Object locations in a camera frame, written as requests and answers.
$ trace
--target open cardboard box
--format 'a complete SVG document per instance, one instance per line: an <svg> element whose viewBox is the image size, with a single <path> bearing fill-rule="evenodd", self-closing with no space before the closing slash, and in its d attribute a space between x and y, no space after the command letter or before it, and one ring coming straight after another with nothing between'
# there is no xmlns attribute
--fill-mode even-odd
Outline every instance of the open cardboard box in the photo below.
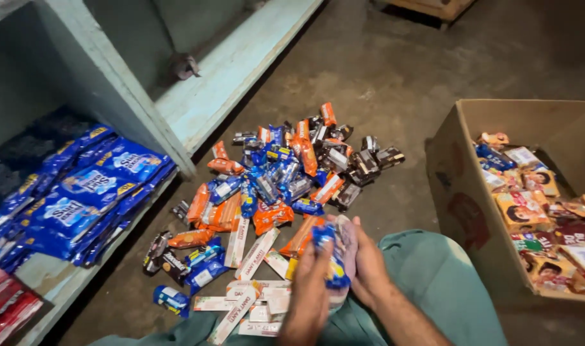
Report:
<svg viewBox="0 0 585 346"><path fill-rule="evenodd" d="M500 309L585 305L585 295L538 290L527 278L470 141L504 132L540 146L573 193L585 193L585 102L459 100L427 143L427 176L442 234L463 247Z"/></svg>

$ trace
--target concrete floor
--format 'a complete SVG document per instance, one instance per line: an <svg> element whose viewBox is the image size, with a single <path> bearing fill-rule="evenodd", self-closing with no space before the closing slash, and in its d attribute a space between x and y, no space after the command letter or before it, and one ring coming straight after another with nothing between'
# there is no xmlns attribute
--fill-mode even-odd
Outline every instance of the concrete floor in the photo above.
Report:
<svg viewBox="0 0 585 346"><path fill-rule="evenodd" d="M479 0L446 33L399 14L392 7L370 9L362 0L332 0L212 138L229 143L235 130L297 121L333 102L338 121L355 128L349 139L355 148L371 134L406 155L404 164L367 186L348 213L361 217L374 240L409 228L439 232L424 140L457 99L585 100L583 1L566 6L558 0ZM232 157L240 155L239 147L227 148ZM136 338L173 326L177 318L152 303L152 292L160 284L175 285L165 273L144 276L141 260L154 235L174 220L168 210L181 199L191 200L198 185L211 179L210 160L205 154L197 179L171 192L145 231L129 240L127 253L107 264L43 344L84 345L109 334ZM276 248L300 222L297 217L282 228ZM248 239L246 250L253 241ZM254 277L276 279L266 265ZM231 279L228 272L200 294L223 295ZM500 317L512 344L585 342L585 322Z"/></svg>

